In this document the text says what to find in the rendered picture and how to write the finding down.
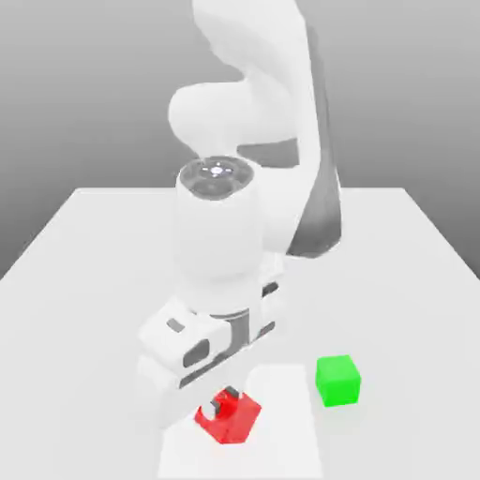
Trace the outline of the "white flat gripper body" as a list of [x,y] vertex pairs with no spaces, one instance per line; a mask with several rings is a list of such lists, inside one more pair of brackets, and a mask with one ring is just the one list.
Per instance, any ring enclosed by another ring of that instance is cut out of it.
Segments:
[[180,378],[149,354],[136,367],[136,413],[157,428],[168,428],[204,405],[224,388],[245,390],[248,375],[271,360],[279,343],[280,329],[270,323],[255,341],[207,369],[182,386]]

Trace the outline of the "small red cube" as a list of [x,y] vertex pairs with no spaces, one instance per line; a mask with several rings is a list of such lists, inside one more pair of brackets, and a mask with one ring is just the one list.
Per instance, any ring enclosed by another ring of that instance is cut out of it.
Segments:
[[224,402],[223,390],[213,397],[221,402],[218,418],[214,421],[207,421],[203,417],[202,407],[199,407],[195,412],[194,420],[218,443],[244,443],[262,410],[262,406],[245,393],[242,393],[242,399],[236,406],[229,406]]

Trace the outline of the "small green cube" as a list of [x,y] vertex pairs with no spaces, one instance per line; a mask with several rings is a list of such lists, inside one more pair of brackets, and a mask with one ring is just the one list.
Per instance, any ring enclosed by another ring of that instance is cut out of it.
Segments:
[[356,403],[361,381],[360,372],[349,355],[317,359],[315,384],[325,407]]

